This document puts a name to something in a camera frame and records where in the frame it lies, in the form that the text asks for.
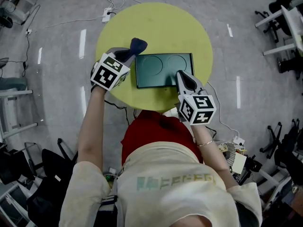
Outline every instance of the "wrist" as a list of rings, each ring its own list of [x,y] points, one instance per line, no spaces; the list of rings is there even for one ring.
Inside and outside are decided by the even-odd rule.
[[[104,94],[106,93],[106,90],[98,85],[94,86],[92,89],[92,94],[99,94],[104,96]]]
[[[191,126],[197,145],[204,145],[213,140],[212,136],[208,132],[204,125]]]

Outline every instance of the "tabletop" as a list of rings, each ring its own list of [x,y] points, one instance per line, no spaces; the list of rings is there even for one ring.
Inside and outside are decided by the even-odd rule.
[[[165,3],[142,3],[113,16],[100,33],[96,61],[112,47],[130,47],[131,39],[148,43],[142,54],[192,53],[195,76],[205,85],[212,71],[213,51],[202,25],[188,12]],[[176,87],[137,89],[134,63],[130,75],[112,95],[136,109],[165,112],[178,102]]]

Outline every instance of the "bracelet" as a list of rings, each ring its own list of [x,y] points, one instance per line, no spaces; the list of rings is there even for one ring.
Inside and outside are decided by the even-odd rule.
[[[212,143],[213,141],[214,141],[214,139],[212,139],[210,142],[207,142],[207,143],[205,143],[205,144],[198,145],[198,147],[209,145],[209,144]]]

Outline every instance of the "office chair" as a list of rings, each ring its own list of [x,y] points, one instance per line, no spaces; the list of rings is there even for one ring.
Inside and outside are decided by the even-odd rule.
[[[13,181],[19,181],[21,175],[27,177],[29,180],[34,180],[36,170],[42,167],[42,164],[34,165],[31,156],[27,162],[23,150],[27,150],[29,147],[37,145],[32,143],[31,146],[27,146],[29,142],[25,143],[25,148],[22,150],[11,150],[7,152],[7,149],[2,148],[0,152],[0,179],[3,184],[9,184]]]
[[[268,7],[269,7],[269,10],[271,13],[275,13],[281,9],[281,5],[283,7],[285,7],[286,9],[288,9],[291,1],[292,0],[276,0],[275,2],[270,3]],[[269,16],[269,14],[266,11],[264,11],[263,13],[261,13],[259,11],[255,11],[255,14],[260,14],[263,18],[266,18]],[[278,38],[276,31],[280,28],[283,30],[283,32],[285,34],[287,34],[288,36],[291,36],[291,32],[288,28],[288,24],[283,15],[276,17],[275,20],[271,20],[269,22],[268,28],[263,30],[263,32],[267,33],[271,28],[273,29],[275,37],[276,37],[275,43],[279,42],[279,38]]]
[[[58,227],[62,204],[77,162],[78,153],[70,159],[61,146],[62,142],[59,138],[57,144],[64,157],[43,149],[42,162],[46,177],[27,199],[28,217],[38,227]]]
[[[273,129],[271,128],[271,126],[270,125],[267,126],[267,128],[270,130],[270,133],[273,137],[273,142],[272,142],[272,144],[266,146],[265,148],[260,148],[260,152],[262,152],[262,153],[271,150],[271,153],[266,156],[267,159],[271,159],[271,157],[273,156],[273,154],[276,150],[276,147],[281,145],[281,142],[280,142],[280,134],[281,134],[281,129],[282,129],[281,122],[278,123],[278,126],[280,126],[280,128],[279,128],[277,136],[275,136],[275,133],[274,133]]]
[[[292,181],[296,185],[303,185],[303,163],[293,154],[293,150],[299,136],[299,121],[294,122],[288,134],[282,140],[281,145],[275,151],[275,164],[281,168],[286,168]]]

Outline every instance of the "black cable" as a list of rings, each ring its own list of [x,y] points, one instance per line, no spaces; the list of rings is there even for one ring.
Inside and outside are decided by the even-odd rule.
[[[24,61],[0,61],[0,62],[14,62],[14,63],[23,63]]]
[[[31,26],[32,22],[34,21],[34,18],[35,18],[35,16],[36,16],[37,12],[39,11],[40,7],[41,7],[41,5],[38,4],[38,5],[34,8],[34,10],[28,15],[28,17],[31,16],[31,15],[34,13],[35,9],[38,8],[38,10],[36,11],[35,15],[33,16],[32,21],[30,22],[29,26],[27,27],[27,30],[28,30],[28,28]]]
[[[217,134],[217,131],[215,131],[215,130],[213,130],[213,129],[211,129],[211,128],[209,128],[209,127],[207,127],[207,126],[205,126],[206,128],[208,128],[210,131],[213,131],[214,133],[213,133],[213,138],[216,136],[216,134]]]
[[[129,121],[128,121],[128,117],[127,117],[127,108],[126,108],[126,107],[119,107],[119,106],[117,106],[116,104],[110,103],[110,102],[107,101],[107,100],[104,100],[104,102],[106,102],[107,104],[110,104],[110,105],[112,105],[112,106],[115,106],[117,109],[125,109],[126,121],[127,121],[128,126],[129,126]]]
[[[1,62],[23,63],[23,72],[22,72],[22,74],[21,74],[22,77],[25,76],[26,69],[27,69],[26,62],[28,61],[28,50],[29,50],[28,29],[29,29],[29,27],[31,26],[31,24],[33,23],[34,18],[35,18],[35,16],[37,15],[37,13],[38,13],[40,7],[41,7],[41,5],[38,4],[38,5],[33,9],[33,11],[28,15],[28,17],[27,17],[27,18],[29,18],[29,17],[34,13],[34,11],[36,10],[36,8],[38,8],[38,9],[36,10],[35,15],[33,16],[32,21],[29,23],[29,25],[28,25],[28,27],[27,27],[27,34],[26,34],[27,44],[28,44],[28,46],[27,46],[27,52],[26,52],[27,59],[26,59],[25,61],[1,61]]]
[[[10,11],[8,11],[7,9],[6,9],[6,7],[5,8],[3,8],[5,11],[7,11],[8,13],[12,13],[12,12],[14,12],[15,10],[16,10],[16,5],[15,5],[15,8],[14,8],[14,10],[12,10],[11,12]]]
[[[257,184],[257,183],[255,182],[255,180],[254,180],[254,174],[251,173],[251,175],[252,175],[251,180],[252,180],[255,184]]]
[[[127,121],[128,126],[129,126],[129,121],[128,121],[128,118],[127,118],[127,108],[125,107],[124,109],[125,109],[126,121]]]

